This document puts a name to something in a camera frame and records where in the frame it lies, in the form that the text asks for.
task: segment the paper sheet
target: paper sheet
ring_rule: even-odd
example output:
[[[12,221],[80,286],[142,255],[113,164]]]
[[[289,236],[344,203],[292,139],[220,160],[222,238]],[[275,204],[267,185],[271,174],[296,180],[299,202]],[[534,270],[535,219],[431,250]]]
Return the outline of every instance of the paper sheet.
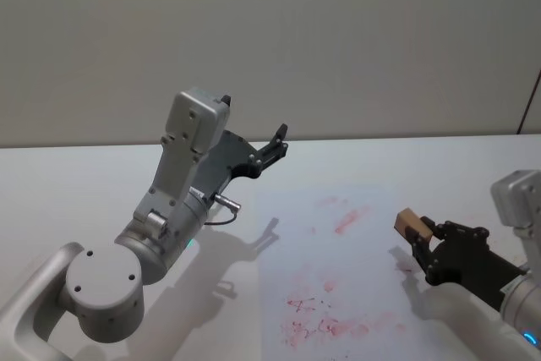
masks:
[[[260,257],[263,360],[436,360],[401,281],[392,195],[368,187],[267,193],[278,243]]]

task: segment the red ink marks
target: red ink marks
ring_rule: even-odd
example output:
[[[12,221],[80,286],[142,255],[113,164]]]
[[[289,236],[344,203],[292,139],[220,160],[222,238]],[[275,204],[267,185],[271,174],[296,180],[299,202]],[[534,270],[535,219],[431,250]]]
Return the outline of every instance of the red ink marks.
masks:
[[[315,202],[315,207],[324,207],[324,206],[334,205],[335,203],[338,202],[338,200],[339,199],[336,196],[330,196],[328,198]]]
[[[325,292],[332,292],[332,290],[336,287],[336,281],[327,281],[323,285],[323,288],[325,289]]]
[[[336,323],[339,323],[337,319],[333,319],[329,317],[327,314],[325,314],[324,318],[321,319],[319,325],[318,325],[318,331],[321,333],[329,333],[331,332],[331,328]]]
[[[297,349],[299,344],[306,342],[310,337],[311,331],[307,328],[307,323],[307,321],[298,320],[281,325],[281,330],[286,336],[285,343],[289,347]]]
[[[336,225],[335,233],[341,235],[344,234],[354,222],[356,222],[358,219],[365,216],[369,212],[370,208],[368,206],[364,206],[358,211],[349,211]]]
[[[333,337],[342,336],[349,332],[356,324],[355,320],[338,322],[331,327],[331,334]]]
[[[376,319],[376,321],[372,324],[372,326],[374,327],[374,330],[379,332],[379,331],[385,330],[391,324],[395,323],[395,321],[396,321],[396,315],[394,313],[385,312]]]
[[[403,334],[407,331],[407,327],[405,327],[402,323],[398,323],[397,325],[395,325],[395,330]]]
[[[369,334],[370,329],[366,325],[358,325],[350,331],[353,338],[361,339]]]
[[[315,308],[311,307],[311,306],[308,306],[306,304],[306,302],[311,302],[315,300],[315,298],[310,298],[310,299],[302,299],[302,300],[288,300],[287,301],[287,304],[289,306],[293,306],[294,308],[296,308],[296,313],[300,312],[301,310],[304,311],[304,312],[311,312],[313,310],[315,310]]]

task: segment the cylindrical joint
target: cylindrical joint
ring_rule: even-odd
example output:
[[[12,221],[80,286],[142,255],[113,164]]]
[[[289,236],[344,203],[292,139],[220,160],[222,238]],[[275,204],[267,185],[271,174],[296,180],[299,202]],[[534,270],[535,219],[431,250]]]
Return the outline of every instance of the cylindrical joint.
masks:
[[[139,326],[145,313],[139,260],[113,244],[80,253],[69,265],[62,301],[97,342],[119,342]]]
[[[167,219],[165,232],[153,238],[140,223],[130,222],[115,243],[131,249],[139,258],[143,284],[160,281],[180,254],[203,227],[208,217],[208,203],[190,190],[183,204]]]
[[[505,295],[501,317],[532,345],[541,348],[541,288],[525,276]]]
[[[241,205],[221,194],[216,194],[214,196],[214,201],[222,206],[225,206],[231,211],[232,214],[236,215],[240,212]]]

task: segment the cable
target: cable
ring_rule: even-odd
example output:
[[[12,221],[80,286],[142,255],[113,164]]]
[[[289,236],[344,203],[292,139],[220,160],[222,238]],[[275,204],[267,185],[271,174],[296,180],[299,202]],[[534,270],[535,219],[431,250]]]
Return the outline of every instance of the cable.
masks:
[[[524,114],[522,115],[521,123],[518,126],[518,130],[516,131],[517,134],[520,134],[522,132],[522,126],[524,125],[524,122],[526,121],[527,113],[530,110],[530,106],[532,105],[533,98],[535,97],[535,92],[538,91],[538,85],[539,80],[541,79],[541,70],[539,70],[538,79],[535,81],[535,85],[533,86],[532,94],[530,95],[530,99],[527,101],[526,110],[524,111]]]
[[[206,222],[206,226],[225,226],[226,224],[233,223],[237,220],[237,213],[233,213],[233,217],[229,220],[225,220],[224,222]]]

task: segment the red stain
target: red stain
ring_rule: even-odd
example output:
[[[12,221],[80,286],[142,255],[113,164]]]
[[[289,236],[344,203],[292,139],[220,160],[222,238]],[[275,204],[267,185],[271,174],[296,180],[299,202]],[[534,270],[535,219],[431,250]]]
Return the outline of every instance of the red stain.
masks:
[[[357,323],[355,320],[348,320],[335,323],[331,327],[331,334],[333,337],[339,337],[349,332]]]
[[[302,300],[288,300],[286,303],[289,306],[294,307],[296,312],[300,312],[301,310],[304,312],[311,312],[315,310],[312,306],[310,306],[310,303],[313,302],[315,298],[310,299],[302,299]]]
[[[407,327],[405,327],[402,323],[398,323],[397,325],[395,325],[395,330],[403,334],[407,331]]]
[[[289,347],[297,349],[299,344],[306,342],[310,337],[311,331],[308,329],[307,324],[306,320],[297,320],[281,325],[281,330],[286,336],[285,343]]]
[[[323,285],[325,292],[331,292],[336,287],[336,281],[327,281]]]
[[[321,319],[320,323],[318,324],[318,331],[322,333],[328,333],[331,331],[331,327],[338,323],[337,319],[333,319],[332,317],[329,317],[327,314]]]
[[[370,208],[368,206],[363,206],[360,210],[349,211],[336,225],[335,233],[341,235],[344,234],[354,222],[369,212]]]
[[[366,325],[358,325],[350,331],[350,334],[353,338],[360,339],[369,334],[369,332],[370,329]]]

